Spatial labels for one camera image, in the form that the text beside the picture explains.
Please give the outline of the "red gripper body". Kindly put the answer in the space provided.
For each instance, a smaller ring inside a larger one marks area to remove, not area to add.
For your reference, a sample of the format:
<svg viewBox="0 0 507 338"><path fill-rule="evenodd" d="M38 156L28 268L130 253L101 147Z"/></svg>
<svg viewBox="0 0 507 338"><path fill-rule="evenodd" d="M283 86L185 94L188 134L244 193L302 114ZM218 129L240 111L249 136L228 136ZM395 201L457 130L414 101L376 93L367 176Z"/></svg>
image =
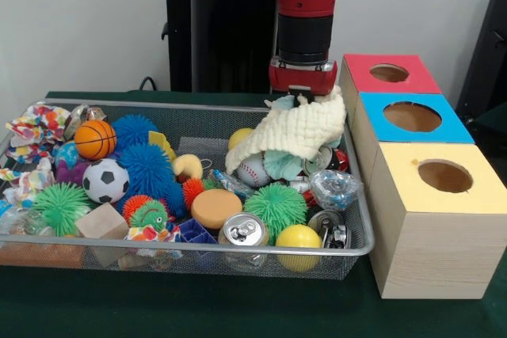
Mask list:
<svg viewBox="0 0 507 338"><path fill-rule="evenodd" d="M283 61L272 61L269 64L270 84L278 92L287 93L297 89L313 95L328 95L335 85L336 77L336 61L311 66L295 66Z"/></svg>

